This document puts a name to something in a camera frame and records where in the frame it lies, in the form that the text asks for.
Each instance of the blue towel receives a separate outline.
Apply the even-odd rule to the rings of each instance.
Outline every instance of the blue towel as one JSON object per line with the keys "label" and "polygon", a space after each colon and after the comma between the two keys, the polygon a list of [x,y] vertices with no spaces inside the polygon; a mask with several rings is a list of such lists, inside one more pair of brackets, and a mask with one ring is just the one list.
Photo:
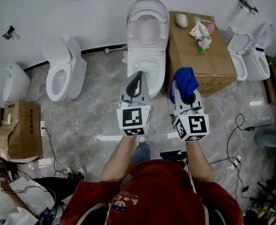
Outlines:
{"label": "blue towel", "polygon": [[[176,80],[180,91],[182,92],[183,99],[187,100],[188,97],[198,88],[199,83],[196,80],[193,69],[191,67],[182,67],[176,71],[173,81]],[[172,103],[175,103],[172,98],[172,83],[169,90],[169,99]]]}

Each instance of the gray tile floor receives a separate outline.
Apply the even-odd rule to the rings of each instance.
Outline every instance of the gray tile floor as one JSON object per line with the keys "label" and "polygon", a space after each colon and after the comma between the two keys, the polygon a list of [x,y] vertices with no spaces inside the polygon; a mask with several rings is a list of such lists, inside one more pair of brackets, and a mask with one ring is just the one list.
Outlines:
{"label": "gray tile floor", "polygon": [[[97,181],[102,169],[119,142],[121,132],[118,128],[116,109],[119,89],[126,80],[127,65],[122,63],[123,51],[104,54],[96,52],[83,56],[87,60],[84,86],[76,100],[65,99],[54,102],[46,93],[46,78],[49,65],[28,72],[31,86],[26,98],[41,106],[46,127],[53,136],[53,111],[55,115],[54,146],[58,162],[62,167],[85,166],[87,180]],[[160,158],[160,152],[184,150],[184,143],[174,137],[169,114],[173,106],[162,89],[152,100],[153,118],[147,134],[152,150],[152,158]],[[276,107],[268,105],[261,82],[234,82],[225,89],[208,98],[203,98],[205,112],[209,114],[210,134],[201,141],[201,146],[209,162],[226,158],[227,140],[236,127],[235,117],[242,113],[245,117],[243,127],[258,126],[276,122]],[[236,130],[229,143],[230,156],[242,157],[240,177],[243,185],[250,189],[244,196],[254,196],[259,190],[257,181],[265,181],[273,175],[274,156],[272,150],[263,150],[254,142],[255,132]],[[43,157],[35,166],[27,166],[33,176],[53,176],[52,169],[44,170],[51,164],[49,142],[43,137]],[[228,172],[228,161],[212,165],[216,181],[234,196],[237,170]],[[248,199],[241,198],[240,186],[237,188],[238,202],[243,209],[249,205]]]}

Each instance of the red t-shirt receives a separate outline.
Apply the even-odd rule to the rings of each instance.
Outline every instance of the red t-shirt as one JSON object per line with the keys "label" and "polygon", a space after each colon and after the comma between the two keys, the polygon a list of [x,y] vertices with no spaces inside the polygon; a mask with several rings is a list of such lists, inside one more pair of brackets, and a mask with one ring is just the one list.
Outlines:
{"label": "red t-shirt", "polygon": [[125,185],[81,182],[62,217],[61,225],[76,225],[91,208],[110,206],[107,225],[190,224],[205,225],[204,205],[218,210],[226,224],[242,225],[243,213],[236,200],[214,182],[194,182],[176,162],[152,160],[135,164]]}

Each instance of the toilet bowl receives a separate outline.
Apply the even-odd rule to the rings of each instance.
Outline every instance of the toilet bowl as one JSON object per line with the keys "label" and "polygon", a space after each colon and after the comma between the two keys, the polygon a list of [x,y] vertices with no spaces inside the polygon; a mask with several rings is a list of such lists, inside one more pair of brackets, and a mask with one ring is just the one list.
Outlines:
{"label": "toilet bowl", "polygon": [[87,62],[81,57],[81,49],[70,34],[43,37],[41,53],[50,63],[46,79],[46,91],[54,102],[65,98],[76,99],[81,93]]}
{"label": "toilet bowl", "polygon": [[27,74],[17,64],[6,66],[4,74],[3,101],[9,103],[16,100],[25,100],[31,83]]}
{"label": "toilet bowl", "polygon": [[158,0],[137,0],[128,11],[128,77],[146,73],[149,98],[160,91],[165,77],[169,12]]}
{"label": "toilet bowl", "polygon": [[247,78],[247,69],[242,55],[252,45],[251,33],[229,26],[225,32],[228,50],[237,73],[237,80],[244,81]]}
{"label": "toilet bowl", "polygon": [[271,42],[272,30],[273,26],[271,24],[263,24],[253,45],[243,56],[247,69],[247,80],[249,81],[262,81],[270,77],[268,61],[265,57],[264,49]]}

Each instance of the pink object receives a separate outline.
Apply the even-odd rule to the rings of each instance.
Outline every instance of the pink object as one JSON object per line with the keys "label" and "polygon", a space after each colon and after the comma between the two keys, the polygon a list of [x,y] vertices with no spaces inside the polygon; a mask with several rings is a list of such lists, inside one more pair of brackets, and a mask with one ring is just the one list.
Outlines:
{"label": "pink object", "polygon": [[212,22],[209,23],[209,25],[207,26],[208,33],[212,35],[214,32],[214,29],[215,29],[215,19],[214,17],[212,17]]}

